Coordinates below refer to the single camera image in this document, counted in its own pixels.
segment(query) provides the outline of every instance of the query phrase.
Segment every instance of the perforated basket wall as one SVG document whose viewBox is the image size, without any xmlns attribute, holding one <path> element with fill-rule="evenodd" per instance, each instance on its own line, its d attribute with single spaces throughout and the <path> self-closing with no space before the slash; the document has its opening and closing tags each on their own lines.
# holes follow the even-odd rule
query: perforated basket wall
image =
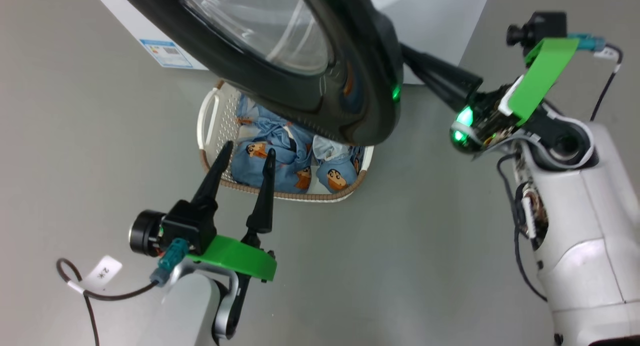
<svg viewBox="0 0 640 346">
<path fill-rule="evenodd" d="M 206 95 L 198 114 L 197 137 L 200 161 L 205 172 L 209 172 L 226 141 L 238 138 L 240 124 L 236 117 L 236 108 L 241 93 L 230 84 L 220 81 Z M 358 179 L 338 193 L 285 193 L 276 192 L 275 197 L 282 200 L 304 201 L 311 203 L 334 203 L 348 198 L 364 181 L 373 156 L 373 146 L 366 147 Z M 230 189 L 258 194 L 255 187 L 238 184 L 231 177 L 229 168 L 222 175 L 221 185 Z"/>
</svg>

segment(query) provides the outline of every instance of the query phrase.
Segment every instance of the washing machine door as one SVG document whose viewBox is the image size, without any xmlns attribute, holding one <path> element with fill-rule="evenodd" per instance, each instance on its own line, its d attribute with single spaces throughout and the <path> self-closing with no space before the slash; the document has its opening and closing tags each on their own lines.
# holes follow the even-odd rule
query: washing machine door
<svg viewBox="0 0 640 346">
<path fill-rule="evenodd" d="M 216 75 L 342 143 L 384 141 L 400 116 L 402 54 L 371 0 L 128 0 Z"/>
</svg>

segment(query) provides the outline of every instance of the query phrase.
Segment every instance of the black cable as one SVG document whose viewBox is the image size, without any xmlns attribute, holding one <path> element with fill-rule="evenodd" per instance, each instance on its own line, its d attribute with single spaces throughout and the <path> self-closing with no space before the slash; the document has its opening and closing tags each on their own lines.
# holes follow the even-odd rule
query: black cable
<svg viewBox="0 0 640 346">
<path fill-rule="evenodd" d="M 524 280 L 524 283 L 526 284 L 526 286 L 528 286 L 531 289 L 531 291 L 533 291 L 533 293 L 538 296 L 538 298 L 544 300 L 544 302 L 547 302 L 547 298 L 544 295 L 542 295 L 539 291 L 537 291 L 537 289 L 531 284 L 529 278 L 527 277 L 527 274 L 524 271 L 524 267 L 522 266 L 522 258 L 520 255 L 520 235 L 522 230 L 520 227 L 518 211 L 516 209 L 516 202 L 514 200 L 514 197 L 512 196 L 512 187 L 509 184 L 509 179 L 507 178 L 507 176 L 503 172 L 503 169 L 501 168 L 503 162 L 510 159 L 514 159 L 515 157 L 516 157 L 515 154 L 507 154 L 503 157 L 500 157 L 495 167 L 498 170 L 498 173 L 502 178 L 502 181 L 504 182 L 504 188 L 507 191 L 507 198 L 509 199 L 509 204 L 511 207 L 511 216 L 512 216 L 513 225 L 514 225 L 513 243 L 515 245 L 516 264 L 518 264 L 519 273 L 522 276 L 522 279 Z"/>
<path fill-rule="evenodd" d="M 59 258 L 55 262 L 55 270 L 57 270 L 57 274 L 62 278 L 62 280 L 66 283 L 71 281 L 71 277 L 69 277 L 65 271 L 62 269 L 62 264 L 69 266 L 75 278 L 78 282 L 82 281 L 82 276 L 80 276 L 80 271 L 78 271 L 78 267 L 73 264 L 73 262 L 69 261 L 66 258 Z M 96 326 L 96 316 L 94 315 L 94 308 L 91 305 L 91 301 L 89 298 L 96 299 L 99 301 L 120 301 L 126 300 L 130 298 L 134 298 L 140 294 L 144 294 L 145 292 L 153 289 L 158 284 L 157 281 L 153 281 L 150 284 L 142 287 L 141 289 L 137 289 L 136 291 L 125 293 L 123 295 L 100 295 L 99 293 L 91 292 L 88 290 L 84 290 L 82 292 L 82 296 L 84 296 L 84 302 L 86 303 L 86 309 L 89 311 L 89 318 L 91 319 L 91 328 L 93 329 L 93 339 L 95 341 L 95 346 L 100 346 L 100 339 L 98 338 L 98 326 Z"/>
<path fill-rule="evenodd" d="M 618 70 L 622 65 L 622 58 L 624 56 L 624 54 L 622 53 L 622 49 L 616 45 L 612 45 L 611 43 L 606 43 L 605 47 L 610 48 L 611 50 L 615 50 L 615 52 L 617 52 L 617 62 L 615 63 L 615 68 L 613 72 L 611 72 L 611 75 L 608 77 L 608 80 L 606 80 L 606 84 L 604 85 L 604 88 L 602 88 L 602 92 L 600 93 L 598 102 L 596 102 L 596 106 L 594 107 L 593 112 L 591 113 L 591 118 L 589 119 L 589 121 L 595 120 L 596 115 L 598 114 L 598 111 L 602 104 L 602 100 L 604 99 L 604 96 L 609 90 L 609 86 L 611 86 L 611 82 L 613 82 L 613 78 L 616 77 L 616 74 L 618 73 Z"/>
</svg>

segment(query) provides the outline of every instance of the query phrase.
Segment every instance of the green bracket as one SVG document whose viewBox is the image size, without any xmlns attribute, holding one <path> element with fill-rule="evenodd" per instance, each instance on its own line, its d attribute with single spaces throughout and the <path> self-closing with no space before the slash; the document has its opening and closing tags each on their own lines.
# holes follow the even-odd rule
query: green bracket
<svg viewBox="0 0 640 346">
<path fill-rule="evenodd" d="M 544 38 L 525 57 L 531 65 L 509 99 L 509 109 L 526 123 L 578 50 L 578 38 Z"/>
<path fill-rule="evenodd" d="M 187 257 L 270 282 L 274 280 L 278 266 L 278 262 L 265 251 L 220 235 L 214 237 L 204 254 L 188 254 Z"/>
</svg>

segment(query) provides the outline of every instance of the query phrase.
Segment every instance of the clothes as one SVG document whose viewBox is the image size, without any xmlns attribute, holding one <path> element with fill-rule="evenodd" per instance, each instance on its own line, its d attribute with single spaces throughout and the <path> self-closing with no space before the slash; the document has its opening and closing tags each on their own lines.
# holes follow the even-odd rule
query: clothes
<svg viewBox="0 0 640 346">
<path fill-rule="evenodd" d="M 317 175 L 330 193 L 347 189 L 358 179 L 364 147 L 350 147 L 320 136 L 313 137 L 313 154 L 320 164 Z"/>
<path fill-rule="evenodd" d="M 311 184 L 313 134 L 242 95 L 236 116 L 241 139 L 231 160 L 238 184 L 259 188 L 269 150 L 276 151 L 275 191 L 306 193 Z"/>
</svg>

